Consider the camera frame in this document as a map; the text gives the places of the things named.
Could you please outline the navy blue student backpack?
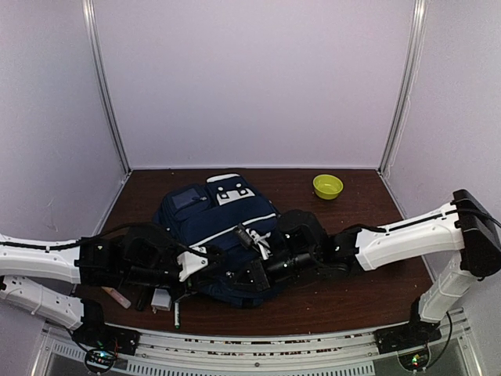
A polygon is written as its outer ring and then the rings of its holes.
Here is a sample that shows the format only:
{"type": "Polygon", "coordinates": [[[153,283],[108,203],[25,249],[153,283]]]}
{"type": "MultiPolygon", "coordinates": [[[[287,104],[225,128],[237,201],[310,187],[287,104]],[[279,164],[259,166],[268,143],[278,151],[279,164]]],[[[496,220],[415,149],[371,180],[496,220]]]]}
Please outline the navy blue student backpack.
{"type": "Polygon", "coordinates": [[[254,308],[275,298],[284,289],[271,292],[233,290],[226,272],[227,251],[236,245],[232,231],[240,223],[265,232],[276,229],[278,209],[242,175],[229,173],[207,178],[206,183],[184,186],[167,193],[153,215],[176,241],[189,248],[220,247],[225,261],[215,270],[214,282],[197,294],[206,295],[236,308],[254,308]]]}

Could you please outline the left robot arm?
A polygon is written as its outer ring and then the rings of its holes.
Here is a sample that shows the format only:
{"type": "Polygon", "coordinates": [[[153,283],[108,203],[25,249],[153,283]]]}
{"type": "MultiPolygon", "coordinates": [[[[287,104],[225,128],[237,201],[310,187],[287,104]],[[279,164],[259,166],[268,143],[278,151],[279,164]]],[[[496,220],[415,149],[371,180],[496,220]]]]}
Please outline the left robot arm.
{"type": "Polygon", "coordinates": [[[215,246],[191,248],[152,222],[117,226],[79,240],[41,241],[1,237],[1,297],[83,334],[96,348],[112,342],[103,308],[91,299],[60,294],[38,278],[95,287],[163,288],[173,298],[196,292],[189,278],[224,260],[215,246]]]}

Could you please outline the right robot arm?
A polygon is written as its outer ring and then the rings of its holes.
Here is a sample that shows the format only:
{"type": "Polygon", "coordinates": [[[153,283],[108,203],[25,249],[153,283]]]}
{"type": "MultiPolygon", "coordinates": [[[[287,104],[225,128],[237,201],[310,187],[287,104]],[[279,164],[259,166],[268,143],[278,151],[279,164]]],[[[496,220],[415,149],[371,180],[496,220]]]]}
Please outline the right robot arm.
{"type": "Polygon", "coordinates": [[[411,306],[401,337],[419,345],[478,280],[500,270],[500,224],[466,190],[424,215],[382,226],[352,225],[334,235],[309,211],[251,217],[231,230],[236,242],[223,275],[222,296],[253,307],[283,289],[302,269],[328,276],[369,272],[404,259],[452,252],[432,287],[411,306]]]}

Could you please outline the white power adapter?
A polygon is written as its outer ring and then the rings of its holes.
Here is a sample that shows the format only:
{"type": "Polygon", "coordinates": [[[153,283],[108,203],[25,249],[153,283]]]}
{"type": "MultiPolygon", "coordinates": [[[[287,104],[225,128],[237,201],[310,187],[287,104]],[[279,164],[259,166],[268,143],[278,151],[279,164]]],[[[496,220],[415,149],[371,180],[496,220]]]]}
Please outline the white power adapter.
{"type": "Polygon", "coordinates": [[[157,313],[158,311],[170,311],[172,300],[169,292],[164,289],[156,289],[153,293],[150,305],[153,313],[157,313]]]}

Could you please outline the blue cap marker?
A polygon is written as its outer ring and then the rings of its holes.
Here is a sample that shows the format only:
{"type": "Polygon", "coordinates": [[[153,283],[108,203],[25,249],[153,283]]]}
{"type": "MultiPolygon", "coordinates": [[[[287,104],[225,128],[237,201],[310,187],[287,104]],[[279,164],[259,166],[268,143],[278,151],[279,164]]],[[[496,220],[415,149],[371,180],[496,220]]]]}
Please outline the blue cap marker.
{"type": "Polygon", "coordinates": [[[135,303],[135,310],[142,312],[150,304],[154,289],[145,287],[139,292],[139,296],[135,303]]]}

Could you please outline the beige highlighter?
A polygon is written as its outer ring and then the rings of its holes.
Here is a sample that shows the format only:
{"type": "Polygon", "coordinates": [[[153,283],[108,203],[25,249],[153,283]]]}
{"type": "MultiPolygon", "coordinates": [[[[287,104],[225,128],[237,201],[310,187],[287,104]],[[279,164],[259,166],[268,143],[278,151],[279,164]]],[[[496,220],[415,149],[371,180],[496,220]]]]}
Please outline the beige highlighter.
{"type": "Polygon", "coordinates": [[[102,289],[121,307],[124,309],[129,309],[131,306],[131,302],[124,297],[119,291],[112,287],[102,287],[102,289]]]}

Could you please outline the lime green bowl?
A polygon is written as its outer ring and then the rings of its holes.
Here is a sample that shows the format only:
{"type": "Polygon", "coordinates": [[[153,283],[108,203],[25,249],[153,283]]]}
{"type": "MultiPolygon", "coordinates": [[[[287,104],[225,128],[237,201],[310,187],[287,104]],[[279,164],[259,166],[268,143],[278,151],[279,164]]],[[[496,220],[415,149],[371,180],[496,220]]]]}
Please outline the lime green bowl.
{"type": "Polygon", "coordinates": [[[338,198],[344,189],[343,182],[334,175],[317,175],[312,180],[314,194],[323,200],[331,201],[338,198]]]}

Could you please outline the aluminium front rail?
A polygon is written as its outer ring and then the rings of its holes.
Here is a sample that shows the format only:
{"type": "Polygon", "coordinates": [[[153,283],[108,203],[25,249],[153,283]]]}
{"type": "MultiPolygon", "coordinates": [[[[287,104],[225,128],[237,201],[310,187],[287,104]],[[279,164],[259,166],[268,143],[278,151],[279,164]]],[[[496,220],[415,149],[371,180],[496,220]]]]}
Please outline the aluminium front rail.
{"type": "Polygon", "coordinates": [[[483,375],[467,317],[455,309],[437,341],[382,353],[375,328],[323,334],[235,337],[141,330],[133,355],[111,375],[483,375]]]}

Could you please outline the aluminium frame post left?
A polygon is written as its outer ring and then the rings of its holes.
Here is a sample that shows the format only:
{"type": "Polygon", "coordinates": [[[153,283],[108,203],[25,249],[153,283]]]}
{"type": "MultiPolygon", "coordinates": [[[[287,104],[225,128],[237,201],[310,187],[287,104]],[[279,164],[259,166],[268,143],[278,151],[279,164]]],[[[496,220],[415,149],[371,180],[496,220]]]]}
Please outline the aluminium frame post left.
{"type": "Polygon", "coordinates": [[[125,152],[123,139],[118,128],[117,118],[112,103],[112,97],[106,78],[103,54],[99,41],[98,25],[96,22],[95,4],[92,0],[83,0],[81,3],[85,28],[88,35],[93,65],[96,73],[97,85],[99,88],[99,98],[103,106],[106,124],[110,131],[112,143],[120,162],[121,169],[125,175],[129,175],[132,172],[132,169],[130,167],[128,157],[125,152]]]}

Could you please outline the aluminium frame post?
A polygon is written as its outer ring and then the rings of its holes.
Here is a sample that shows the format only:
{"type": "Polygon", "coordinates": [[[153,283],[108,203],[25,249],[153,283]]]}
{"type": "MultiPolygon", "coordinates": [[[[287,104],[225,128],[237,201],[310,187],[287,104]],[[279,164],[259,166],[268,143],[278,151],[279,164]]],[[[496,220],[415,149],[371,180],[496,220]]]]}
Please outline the aluminium frame post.
{"type": "Polygon", "coordinates": [[[125,152],[123,139],[118,128],[117,118],[112,103],[112,97],[106,78],[103,54],[99,41],[98,25],[96,22],[95,4],[92,0],[83,0],[81,3],[85,28],[88,35],[93,65],[96,73],[97,85],[99,88],[99,98],[103,106],[106,124],[110,131],[112,143],[120,162],[121,169],[125,175],[129,175],[132,172],[132,169],[130,167],[128,157],[125,152]]]}
{"type": "Polygon", "coordinates": [[[420,58],[424,43],[428,1],[414,2],[413,18],[409,32],[408,47],[404,69],[395,110],[391,119],[391,127],[384,148],[378,172],[387,179],[390,176],[391,166],[395,163],[396,154],[403,136],[406,118],[410,108],[410,95],[413,83],[419,69],[420,58]]]}

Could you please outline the aluminium frame post right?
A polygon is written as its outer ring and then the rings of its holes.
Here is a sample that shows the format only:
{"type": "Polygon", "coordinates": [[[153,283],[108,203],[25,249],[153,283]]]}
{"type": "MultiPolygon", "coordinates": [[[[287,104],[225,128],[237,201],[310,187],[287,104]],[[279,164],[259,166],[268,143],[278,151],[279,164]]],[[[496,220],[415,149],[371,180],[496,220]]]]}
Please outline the aluminium frame post right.
{"type": "Polygon", "coordinates": [[[396,154],[403,136],[406,118],[410,108],[410,95],[413,83],[419,69],[420,58],[424,43],[428,1],[414,2],[413,18],[409,32],[408,47],[404,69],[395,110],[391,119],[391,127],[384,148],[378,172],[387,179],[390,176],[391,166],[395,163],[396,154]]]}

